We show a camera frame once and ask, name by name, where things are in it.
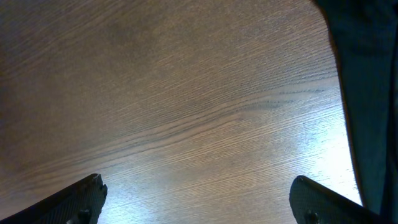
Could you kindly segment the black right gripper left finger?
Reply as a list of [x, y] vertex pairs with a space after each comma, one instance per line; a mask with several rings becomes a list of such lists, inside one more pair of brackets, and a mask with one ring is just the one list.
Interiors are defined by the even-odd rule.
[[1, 224], [96, 224], [108, 193], [99, 174], [91, 174], [34, 205], [1, 220]]

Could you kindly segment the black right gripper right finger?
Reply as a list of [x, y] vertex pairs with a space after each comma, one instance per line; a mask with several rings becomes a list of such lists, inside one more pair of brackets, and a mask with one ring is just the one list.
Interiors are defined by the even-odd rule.
[[289, 203], [298, 224], [387, 223], [380, 215], [304, 175], [292, 182]]

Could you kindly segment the black garment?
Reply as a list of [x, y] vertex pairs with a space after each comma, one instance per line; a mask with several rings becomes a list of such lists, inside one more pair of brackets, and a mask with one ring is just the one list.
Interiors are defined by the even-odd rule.
[[333, 42], [363, 205], [397, 222], [397, 1], [317, 0]]

